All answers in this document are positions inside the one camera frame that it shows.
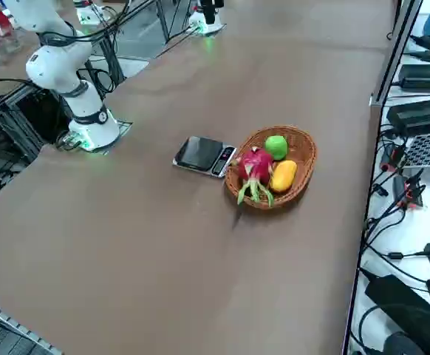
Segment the table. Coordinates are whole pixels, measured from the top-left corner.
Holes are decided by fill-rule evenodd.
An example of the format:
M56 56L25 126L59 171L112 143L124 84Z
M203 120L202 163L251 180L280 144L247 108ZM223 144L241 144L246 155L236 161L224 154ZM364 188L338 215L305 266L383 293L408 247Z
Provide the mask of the table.
M367 104L387 45L369 29L392 23L390 3L224 12L217 37L184 41L106 98L134 123L109 155L46 146L0 192L0 308L66 354L341 348L378 123ZM234 226L222 181L171 165L189 135L237 145L272 124L318 145L291 211Z

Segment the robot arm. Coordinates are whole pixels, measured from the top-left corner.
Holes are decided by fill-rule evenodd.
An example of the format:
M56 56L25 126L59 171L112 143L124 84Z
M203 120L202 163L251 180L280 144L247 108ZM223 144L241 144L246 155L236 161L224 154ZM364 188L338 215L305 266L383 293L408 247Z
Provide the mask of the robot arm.
M81 137L81 147L92 151L116 141L120 134L117 121L103 105L94 85L77 76L77 70L92 54L92 43L72 39L83 34L74 31L56 13L50 0L4 2L24 29L70 37L67 41L55 41L54 45L44 45L36 50L26 64L26 71L33 83L56 91L67 102L73 114L69 129Z

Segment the black power supply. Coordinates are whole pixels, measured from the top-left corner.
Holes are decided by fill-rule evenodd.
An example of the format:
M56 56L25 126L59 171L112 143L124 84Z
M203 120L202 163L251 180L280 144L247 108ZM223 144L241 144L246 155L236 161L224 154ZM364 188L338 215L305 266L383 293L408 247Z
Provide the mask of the black power supply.
M422 297L394 275L371 280L366 295L430 354L430 305Z

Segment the digital scale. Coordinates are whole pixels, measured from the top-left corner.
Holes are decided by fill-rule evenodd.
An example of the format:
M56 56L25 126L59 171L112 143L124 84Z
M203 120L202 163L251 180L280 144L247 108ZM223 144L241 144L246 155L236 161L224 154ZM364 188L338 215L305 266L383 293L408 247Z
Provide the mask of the digital scale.
M203 137L190 137L172 160L180 168L223 178L236 148Z

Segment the wicker basket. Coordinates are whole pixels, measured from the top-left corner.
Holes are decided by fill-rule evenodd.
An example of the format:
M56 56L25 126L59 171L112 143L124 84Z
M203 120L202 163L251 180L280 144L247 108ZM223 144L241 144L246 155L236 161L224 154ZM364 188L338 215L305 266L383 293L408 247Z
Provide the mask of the wicker basket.
M267 197L260 195L261 202L256 203L249 197L245 197L244 202L256 209L276 209L296 200L309 183L313 173L313 166L317 159L317 147L312 137L294 126L272 126L264 128L252 134L238 149L236 157L239 157L253 146L264 147L265 141L271 135L282 135L289 144L289 152L286 160L294 160L297 163L297 173L294 183L289 191L282 194L273 194L274 203L271 207L267 203ZM228 169L225 176L225 183L233 196L238 196L238 191L242 187L242 182L238 177L237 167Z

